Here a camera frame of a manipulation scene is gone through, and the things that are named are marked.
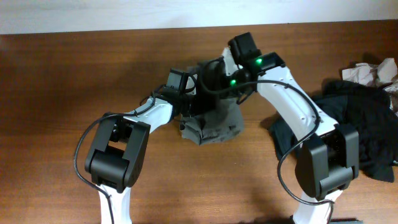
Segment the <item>grey shorts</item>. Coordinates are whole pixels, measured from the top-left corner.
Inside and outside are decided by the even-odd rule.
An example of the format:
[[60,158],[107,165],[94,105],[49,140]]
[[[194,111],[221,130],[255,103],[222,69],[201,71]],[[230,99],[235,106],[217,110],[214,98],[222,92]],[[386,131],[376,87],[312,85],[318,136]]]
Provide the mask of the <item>grey shorts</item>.
[[[197,93],[203,93],[198,80]],[[218,100],[214,110],[201,115],[194,117],[182,115],[180,122],[182,137],[199,146],[228,141],[238,136],[243,130],[244,120],[235,98]]]

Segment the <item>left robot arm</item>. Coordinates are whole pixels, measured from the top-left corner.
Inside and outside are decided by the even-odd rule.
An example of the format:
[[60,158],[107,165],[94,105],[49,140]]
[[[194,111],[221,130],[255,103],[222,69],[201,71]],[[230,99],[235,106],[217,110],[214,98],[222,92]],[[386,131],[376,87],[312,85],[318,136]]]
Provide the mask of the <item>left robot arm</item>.
[[84,169],[85,183],[99,193],[102,223],[131,223],[131,189],[141,173],[150,134],[176,116],[206,111],[205,88],[213,80],[204,71],[171,70],[167,83],[152,90],[127,113],[105,113],[87,127],[96,129]]

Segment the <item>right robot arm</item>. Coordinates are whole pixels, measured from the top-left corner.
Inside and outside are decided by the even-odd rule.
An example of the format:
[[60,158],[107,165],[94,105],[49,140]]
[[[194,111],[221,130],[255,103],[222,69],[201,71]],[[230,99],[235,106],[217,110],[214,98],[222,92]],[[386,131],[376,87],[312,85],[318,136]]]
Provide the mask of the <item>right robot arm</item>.
[[278,162],[279,181],[283,180],[283,162],[299,150],[295,176],[303,190],[301,197],[282,184],[299,202],[291,220],[331,223],[336,199],[358,177],[357,130],[339,124],[319,108],[297,84],[284,60],[275,52],[263,54],[249,32],[232,38],[220,57],[201,65],[198,81],[200,90],[208,95],[229,98],[256,92],[277,110],[297,139]]

